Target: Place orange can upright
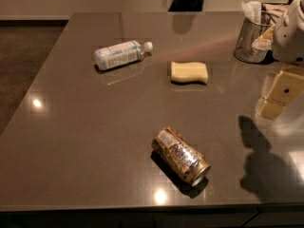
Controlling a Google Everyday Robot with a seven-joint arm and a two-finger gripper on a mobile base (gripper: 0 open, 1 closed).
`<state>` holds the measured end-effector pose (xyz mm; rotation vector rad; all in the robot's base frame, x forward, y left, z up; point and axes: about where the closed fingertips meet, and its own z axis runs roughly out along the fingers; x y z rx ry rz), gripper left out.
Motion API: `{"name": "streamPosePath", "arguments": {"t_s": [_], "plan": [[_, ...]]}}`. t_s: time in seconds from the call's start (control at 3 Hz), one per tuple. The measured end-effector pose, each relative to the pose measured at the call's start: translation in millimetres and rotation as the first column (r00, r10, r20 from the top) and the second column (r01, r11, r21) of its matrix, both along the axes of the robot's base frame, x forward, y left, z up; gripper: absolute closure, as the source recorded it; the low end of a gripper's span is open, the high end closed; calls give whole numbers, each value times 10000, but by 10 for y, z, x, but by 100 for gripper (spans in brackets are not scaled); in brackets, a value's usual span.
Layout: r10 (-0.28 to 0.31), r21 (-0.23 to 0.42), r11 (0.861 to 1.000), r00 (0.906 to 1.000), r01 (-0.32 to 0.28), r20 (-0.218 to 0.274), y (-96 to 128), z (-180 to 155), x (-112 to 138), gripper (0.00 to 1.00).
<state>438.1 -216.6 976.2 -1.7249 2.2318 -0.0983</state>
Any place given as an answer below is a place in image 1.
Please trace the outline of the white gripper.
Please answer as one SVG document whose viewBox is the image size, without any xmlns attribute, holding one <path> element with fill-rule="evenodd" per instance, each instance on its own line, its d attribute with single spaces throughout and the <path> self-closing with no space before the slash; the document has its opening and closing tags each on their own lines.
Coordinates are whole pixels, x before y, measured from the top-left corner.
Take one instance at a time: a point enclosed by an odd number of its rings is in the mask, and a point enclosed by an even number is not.
<svg viewBox="0 0 304 228">
<path fill-rule="evenodd" d="M 304 0 L 293 0 L 277 20 L 272 53 L 279 62 L 304 65 Z M 269 73 L 256 104 L 256 114 L 274 120 L 303 91 L 303 67 L 285 66 L 278 73 Z"/>
</svg>

